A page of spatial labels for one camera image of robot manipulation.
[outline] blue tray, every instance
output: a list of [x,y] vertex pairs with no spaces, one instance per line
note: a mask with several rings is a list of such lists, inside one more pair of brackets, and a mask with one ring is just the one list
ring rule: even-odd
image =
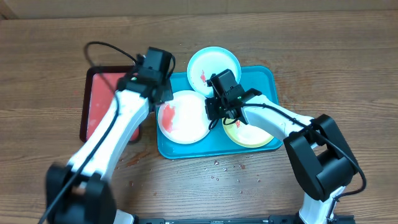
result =
[[[171,76],[173,92],[192,90],[187,79],[187,73],[173,73]],[[240,84],[245,90],[255,88],[266,95],[275,104],[279,104],[272,72],[263,66],[242,67]],[[226,135],[222,122],[210,131],[201,141],[193,144],[178,144],[167,139],[157,124],[157,147],[159,152],[168,159],[183,159],[203,156],[218,156],[237,153],[261,152],[276,150],[282,142],[274,138],[270,143],[258,148],[246,148],[232,142]]]

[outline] yellow plate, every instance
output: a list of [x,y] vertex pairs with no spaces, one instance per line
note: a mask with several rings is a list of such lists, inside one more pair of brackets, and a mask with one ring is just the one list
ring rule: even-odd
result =
[[[225,123],[228,124],[232,121],[232,119],[227,119]],[[274,138],[263,129],[251,126],[250,124],[245,125],[241,121],[230,125],[223,124],[223,128],[226,135],[233,142],[243,147],[261,147],[271,142]]]

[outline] cable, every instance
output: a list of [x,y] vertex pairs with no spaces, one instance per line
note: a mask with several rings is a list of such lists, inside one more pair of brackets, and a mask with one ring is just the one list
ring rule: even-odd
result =
[[217,124],[218,124],[218,119],[212,120],[209,124],[209,130],[212,130],[213,128],[215,128]]
[[226,118],[223,119],[223,125],[230,125],[230,124],[234,124],[235,122],[238,121],[238,118],[236,118],[235,120],[231,121],[230,123],[226,124]]
[[84,47],[84,54],[85,54],[85,58],[88,61],[88,63],[90,64],[91,67],[96,68],[97,69],[97,73],[98,75],[102,78],[102,80],[105,82],[105,84],[108,86],[109,90],[113,93],[114,98],[116,100],[116,111],[115,114],[113,116],[112,122],[109,124],[109,127],[106,129],[105,133],[103,134],[103,136],[101,137],[101,139],[98,141],[98,143],[95,145],[95,147],[93,148],[93,150],[90,152],[90,154],[87,156],[87,158],[85,159],[85,161],[81,164],[81,166],[79,167],[79,169],[72,175],[72,177],[68,180],[68,182],[63,186],[63,188],[61,189],[61,191],[59,191],[58,195],[55,197],[55,199],[53,200],[53,202],[49,205],[49,207],[46,209],[46,211],[44,211],[42,218],[40,218],[38,224],[42,224],[45,219],[48,217],[48,215],[50,214],[50,212],[55,208],[55,206],[58,204],[59,200],[63,197],[63,195],[65,195],[66,191],[70,189],[70,187],[72,186],[72,184],[74,184],[74,181],[76,180],[76,178],[81,174],[81,172],[83,171],[84,167],[89,163],[89,161],[91,160],[91,158],[94,156],[95,152],[98,150],[98,148],[100,148],[100,145],[102,144],[102,142],[105,140],[105,138],[107,137],[107,135],[109,134],[109,132],[111,132],[112,127],[114,126],[116,119],[119,116],[119,108],[120,108],[120,102],[119,102],[119,98],[116,94],[116,91],[114,90],[114,88],[112,87],[112,85],[109,83],[109,81],[104,77],[102,71],[100,70],[100,68],[96,67],[95,64],[93,63],[93,61],[90,59],[90,56],[88,54],[88,47],[94,44],[98,44],[98,45],[105,45],[107,47],[111,47],[112,49],[117,50],[118,52],[121,52],[122,54],[126,55],[127,57],[129,57],[131,60],[133,60],[134,62],[136,62],[136,59],[133,58],[131,55],[129,55],[128,53],[125,53],[125,51],[111,45],[111,44],[107,44],[104,42],[98,42],[98,41],[92,41],[89,42],[85,45]]
[[172,76],[173,72],[174,72],[174,68],[175,68],[175,57],[174,57],[174,55],[172,55],[172,60],[173,60],[173,67],[170,70],[169,74],[167,75],[167,79],[169,79]]
[[110,48],[112,48],[112,49],[114,49],[114,50],[117,50],[118,52],[120,52],[120,53],[124,54],[125,56],[129,57],[134,63],[137,63],[137,60],[136,60],[133,56],[131,56],[130,54],[128,54],[127,52],[125,52],[124,50],[122,50],[122,49],[120,49],[120,48],[118,48],[118,47],[115,47],[115,46],[113,46],[113,45],[111,45],[111,44],[108,44],[108,43],[105,43],[105,42],[101,42],[101,41],[91,41],[91,42],[88,42],[88,43],[85,45],[85,48],[84,48],[85,57],[86,57],[86,60],[88,61],[88,63],[90,64],[90,66],[93,66],[94,63],[93,63],[93,61],[90,59],[90,57],[88,56],[88,54],[86,54],[86,51],[88,50],[88,47],[89,47],[90,45],[94,45],[94,44],[107,46],[107,47],[110,47]]
[[359,193],[361,193],[362,191],[365,190],[366,184],[367,184],[367,182],[366,182],[366,177],[365,177],[364,172],[363,172],[362,169],[360,168],[360,166],[357,165],[357,163],[355,163],[354,160],[352,160],[352,158],[350,158],[343,150],[341,150],[338,146],[336,146],[335,144],[333,144],[329,139],[327,139],[326,137],[324,137],[323,135],[321,135],[318,131],[316,131],[316,130],[310,128],[310,127],[308,127],[307,125],[301,123],[300,121],[297,121],[295,118],[292,118],[291,116],[287,115],[287,114],[284,113],[283,111],[281,111],[281,110],[279,110],[279,109],[277,109],[277,108],[275,108],[275,107],[273,107],[273,106],[266,105],[266,104],[259,104],[259,103],[244,103],[244,104],[242,104],[242,105],[240,105],[240,106],[228,108],[227,110],[234,109],[234,108],[243,108],[243,107],[245,107],[245,106],[259,106],[259,107],[262,107],[262,108],[269,108],[269,109],[271,109],[271,110],[273,110],[273,111],[279,113],[280,115],[284,116],[285,118],[291,120],[291,122],[293,122],[293,123],[295,123],[295,124],[297,124],[297,125],[300,125],[301,127],[305,128],[305,129],[308,130],[308,131],[311,131],[313,134],[317,135],[320,139],[324,140],[324,141],[325,141],[327,144],[329,144],[331,147],[333,147],[333,148],[335,148],[337,151],[339,151],[339,152],[351,163],[351,165],[354,166],[356,170],[358,170],[358,173],[359,173],[359,175],[360,175],[361,178],[362,178],[362,186],[361,186],[361,188],[360,188],[360,189],[357,189],[357,190],[353,190],[353,191],[351,191],[351,192],[346,192],[346,193],[339,194],[339,195],[337,195],[336,197],[333,198],[333,201],[332,201],[332,203],[331,203],[331,207],[329,208],[329,211],[328,211],[328,215],[326,216],[326,219],[327,219],[329,222],[331,221],[331,220],[330,220],[330,217],[331,217],[331,214],[332,214],[333,209],[334,209],[334,207],[335,207],[335,204],[336,204],[336,202],[339,202],[339,199],[340,199],[340,198],[345,197],[345,196],[349,196],[349,195],[359,194]]

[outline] plate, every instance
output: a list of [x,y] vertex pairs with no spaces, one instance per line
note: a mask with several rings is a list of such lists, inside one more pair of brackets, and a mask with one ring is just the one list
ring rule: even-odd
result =
[[219,74],[230,69],[237,83],[242,75],[239,61],[229,50],[222,47],[207,47],[193,55],[188,63],[187,78],[193,90],[205,97],[213,97],[213,88],[207,86],[206,80],[212,74]]
[[191,144],[209,133],[205,97],[195,91],[173,94],[174,99],[159,108],[157,123],[163,135],[179,144]]
[[[226,124],[231,123],[232,119],[227,119]],[[224,131],[226,135],[236,144],[243,147],[261,147],[270,143],[274,138],[268,132],[261,128],[246,125],[241,121],[237,121],[233,124],[224,125]]]

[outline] wall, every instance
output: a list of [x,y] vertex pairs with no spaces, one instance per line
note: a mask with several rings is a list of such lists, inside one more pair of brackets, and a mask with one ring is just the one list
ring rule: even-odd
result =
[[398,9],[395,0],[0,0],[9,19]]

